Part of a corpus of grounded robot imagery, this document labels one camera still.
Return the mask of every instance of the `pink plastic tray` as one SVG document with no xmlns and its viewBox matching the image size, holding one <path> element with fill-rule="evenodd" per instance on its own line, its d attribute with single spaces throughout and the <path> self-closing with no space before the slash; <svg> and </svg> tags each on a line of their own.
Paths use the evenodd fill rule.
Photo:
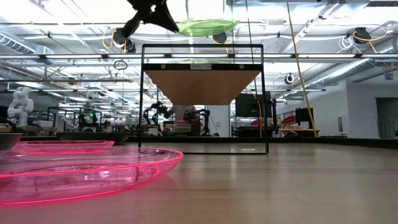
<svg viewBox="0 0 398 224">
<path fill-rule="evenodd" d="M 30 141 L 19 142 L 13 150 L 19 154 L 83 154 L 112 147 L 114 141 Z"/>
<path fill-rule="evenodd" d="M 8 160 L 0 169 L 0 205 L 89 197 L 148 183 L 171 171 L 183 157 L 170 149 L 116 148 L 123 156 L 74 160 Z"/>
</svg>

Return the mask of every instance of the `wooden floor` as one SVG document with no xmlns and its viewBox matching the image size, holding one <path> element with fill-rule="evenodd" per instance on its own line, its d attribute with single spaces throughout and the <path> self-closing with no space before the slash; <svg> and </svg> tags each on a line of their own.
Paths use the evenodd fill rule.
<svg viewBox="0 0 398 224">
<path fill-rule="evenodd" d="M 263 150 L 262 144 L 147 144 Z M 398 151 L 271 144 L 268 156 L 186 155 L 167 176 L 103 197 L 0 208 L 2 224 L 397 223 Z"/>
</svg>

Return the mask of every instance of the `humanoid robot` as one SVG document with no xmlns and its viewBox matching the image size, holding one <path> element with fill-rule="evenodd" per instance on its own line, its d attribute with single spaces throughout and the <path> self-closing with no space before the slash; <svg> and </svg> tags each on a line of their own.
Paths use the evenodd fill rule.
<svg viewBox="0 0 398 224">
<path fill-rule="evenodd" d="M 7 110 L 8 118 L 18 118 L 18 127 L 26 126 L 27 124 L 27 114 L 33 111 L 34 103 L 32 99 L 29 99 L 28 94 L 30 93 L 30 88 L 28 87 L 18 87 L 12 95 L 11 104 Z"/>
</svg>

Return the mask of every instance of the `person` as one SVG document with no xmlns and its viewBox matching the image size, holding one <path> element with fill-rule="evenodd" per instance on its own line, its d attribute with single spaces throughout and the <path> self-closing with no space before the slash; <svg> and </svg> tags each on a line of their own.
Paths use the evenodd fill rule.
<svg viewBox="0 0 398 224">
<path fill-rule="evenodd" d="M 170 114 L 175 114 L 175 121 L 183 121 L 186 111 L 194 112 L 197 109 L 193 105 L 173 105 Z"/>
</svg>

